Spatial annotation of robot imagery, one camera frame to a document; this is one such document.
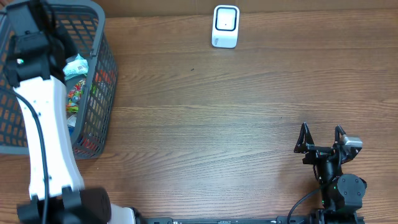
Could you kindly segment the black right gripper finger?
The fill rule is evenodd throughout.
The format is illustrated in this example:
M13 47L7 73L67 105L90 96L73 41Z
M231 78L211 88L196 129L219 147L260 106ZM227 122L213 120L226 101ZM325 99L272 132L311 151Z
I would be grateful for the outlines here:
M314 141L308 124L304 122L300 128L300 134L294 148L294 153L307 153L314 148Z
M345 137L346 137L346 132L340 125L337 125L335 127L335 144L343 145Z

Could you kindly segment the green colourful candy bag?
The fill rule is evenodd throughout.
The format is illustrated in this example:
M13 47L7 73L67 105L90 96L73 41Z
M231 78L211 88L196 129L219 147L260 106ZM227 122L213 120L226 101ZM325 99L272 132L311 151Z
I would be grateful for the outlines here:
M77 113L79 110L80 100L84 93L84 87L86 79L82 78L78 81L73 88L68 92L68 103L66 105L66 111L69 113Z

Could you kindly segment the light blue snack packet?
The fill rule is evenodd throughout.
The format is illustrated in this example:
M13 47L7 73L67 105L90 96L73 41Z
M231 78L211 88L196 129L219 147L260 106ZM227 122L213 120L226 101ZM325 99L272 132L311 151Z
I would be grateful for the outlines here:
M87 75L88 70L88 61L84 59L80 54L72 57L72 60L69 61L63 68L66 80L70 80L79 75Z

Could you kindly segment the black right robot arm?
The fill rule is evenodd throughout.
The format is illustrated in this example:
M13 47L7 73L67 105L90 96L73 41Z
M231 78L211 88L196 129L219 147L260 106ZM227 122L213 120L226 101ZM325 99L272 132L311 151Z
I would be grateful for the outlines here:
M311 165L319 187L301 198L289 211L287 223L294 210L306 199L321 193L322 208L310 212L305 223L364 223L357 211L363 206L367 182L354 174L345 174L342 165L352 161L362 150L359 137L349 136L337 125L334 143L330 147L316 146L307 123L303 123L294 153L304 154L302 162Z

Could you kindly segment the white barcode scanner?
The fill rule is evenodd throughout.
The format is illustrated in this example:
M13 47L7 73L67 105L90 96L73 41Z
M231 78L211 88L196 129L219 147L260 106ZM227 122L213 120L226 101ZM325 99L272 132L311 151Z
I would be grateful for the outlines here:
M238 42L240 10L233 5L216 6L213 13L211 44L216 48L233 49Z

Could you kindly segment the grey plastic shopping basket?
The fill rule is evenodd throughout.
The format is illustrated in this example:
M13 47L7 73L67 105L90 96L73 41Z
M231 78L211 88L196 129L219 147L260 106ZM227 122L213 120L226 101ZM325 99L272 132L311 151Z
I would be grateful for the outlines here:
M99 157L104 151L108 124L114 102L118 68L104 33L105 14L94 1L47 1L44 6L57 25L64 26L77 52L88 61L88 73L70 133L77 159ZM3 68L14 35L6 7L1 9L1 87L10 89ZM29 154L21 109L17 98L1 93L1 154Z

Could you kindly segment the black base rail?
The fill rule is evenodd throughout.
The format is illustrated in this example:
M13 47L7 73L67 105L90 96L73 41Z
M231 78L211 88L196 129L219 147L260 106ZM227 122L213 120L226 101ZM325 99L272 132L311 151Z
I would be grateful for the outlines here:
M278 216L276 218L226 218L226 219L173 219L173 218L144 218L140 216L136 218L137 224L316 224L316 223L355 223L355 221L331 220L330 222L316 221L311 215L307 216L292 216L290 221L287 217Z

